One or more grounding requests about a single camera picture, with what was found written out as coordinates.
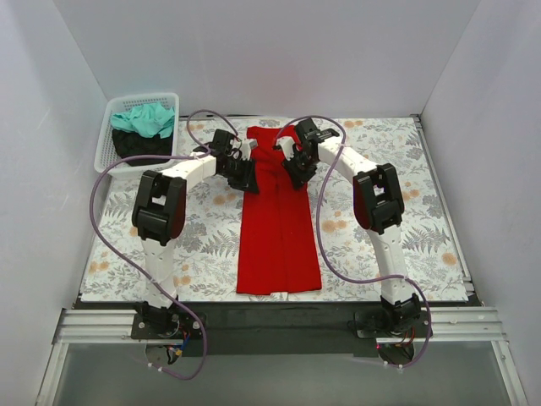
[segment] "turquoise fabric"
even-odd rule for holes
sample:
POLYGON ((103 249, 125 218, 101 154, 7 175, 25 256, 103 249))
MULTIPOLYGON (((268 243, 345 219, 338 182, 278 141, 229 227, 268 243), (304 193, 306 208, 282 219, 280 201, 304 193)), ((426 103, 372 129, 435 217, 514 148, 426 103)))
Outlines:
POLYGON ((111 126, 141 137, 170 137, 175 124, 175 109, 165 109, 160 103, 136 106, 128 112, 117 112, 111 116, 111 126))

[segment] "white plastic basket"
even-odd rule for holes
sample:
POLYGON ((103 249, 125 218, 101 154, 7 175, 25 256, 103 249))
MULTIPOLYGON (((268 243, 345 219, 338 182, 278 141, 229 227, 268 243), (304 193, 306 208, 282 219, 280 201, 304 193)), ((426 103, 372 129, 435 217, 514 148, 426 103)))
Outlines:
MULTIPOLYGON (((116 112, 127 112, 132 107, 140 106, 146 103, 159 102, 164 108, 175 108, 175 124, 172 132, 172 152, 177 151, 178 142, 178 96, 175 93, 150 93, 146 95, 124 96, 111 99, 107 103, 103 122, 101 123, 100 138, 96 147, 96 158, 94 159, 94 169, 102 173, 106 167, 118 161, 115 151, 115 145, 112 143, 111 116, 116 112)), ((160 170, 170 167, 174 161, 170 160, 156 165, 144 165, 140 167, 130 167, 127 163, 121 163, 109 171, 109 174, 118 179, 138 178, 144 171, 160 170)))

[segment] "wall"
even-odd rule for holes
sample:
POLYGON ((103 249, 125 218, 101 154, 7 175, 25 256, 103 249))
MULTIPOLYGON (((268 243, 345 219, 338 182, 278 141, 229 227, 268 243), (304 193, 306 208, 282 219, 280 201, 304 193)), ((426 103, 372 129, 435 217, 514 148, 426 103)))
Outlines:
POLYGON ((107 97, 184 113, 421 112, 478 0, 54 0, 107 97))
POLYGON ((481 299, 541 404, 541 2, 483 0, 422 119, 481 299))
POLYGON ((50 0, 0 0, 0 44, 0 404, 19 406, 36 400, 90 250, 106 99, 50 0))

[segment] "leaf pattern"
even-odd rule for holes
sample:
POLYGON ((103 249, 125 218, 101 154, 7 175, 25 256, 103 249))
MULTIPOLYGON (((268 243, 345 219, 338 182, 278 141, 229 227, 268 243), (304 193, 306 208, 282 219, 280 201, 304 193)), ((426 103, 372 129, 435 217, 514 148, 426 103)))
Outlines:
MULTIPOLYGON (((276 128, 285 118, 233 119, 241 136, 259 125, 276 128)), ((318 125, 327 124, 315 119, 318 125)), ((347 143, 368 159, 389 162, 399 173, 406 210, 402 222, 402 246, 410 277, 430 300, 464 300, 462 266, 446 223, 422 142, 411 118, 346 118, 347 143)), ((227 129, 221 121, 194 121, 194 134, 209 140, 215 129, 227 129)), ((179 154, 195 147, 181 122, 179 154)), ((319 165, 309 182, 310 210, 315 207, 327 166, 319 165)), ((103 210, 100 229, 113 245, 144 266, 145 257, 131 212, 139 180, 113 180, 103 210)), ((186 222, 177 240, 174 277, 184 301, 344 301, 379 300, 380 285, 355 285, 335 277, 318 251, 323 288, 302 294, 269 296, 237 294, 238 243, 243 209, 242 193, 231 190, 224 178, 212 177, 195 185, 186 201, 186 222)), ((323 245, 329 261, 341 273, 357 279, 379 272, 368 234, 357 225, 352 210, 349 182, 333 173, 321 207, 323 245)), ((145 296, 146 280, 96 239, 81 286, 84 301, 135 301, 145 296)))

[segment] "red cloth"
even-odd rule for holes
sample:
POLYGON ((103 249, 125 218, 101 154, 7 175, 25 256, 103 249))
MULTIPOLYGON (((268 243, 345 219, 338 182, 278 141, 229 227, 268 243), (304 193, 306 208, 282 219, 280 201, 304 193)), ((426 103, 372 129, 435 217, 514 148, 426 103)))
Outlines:
MULTIPOLYGON (((238 258, 239 294, 298 293, 321 289, 314 230, 306 185, 293 189, 281 165, 281 151, 272 149, 279 129, 248 128, 258 146, 251 157, 257 162, 258 195, 244 194, 243 222, 238 258)), ((293 126, 283 136, 293 137, 293 126)))

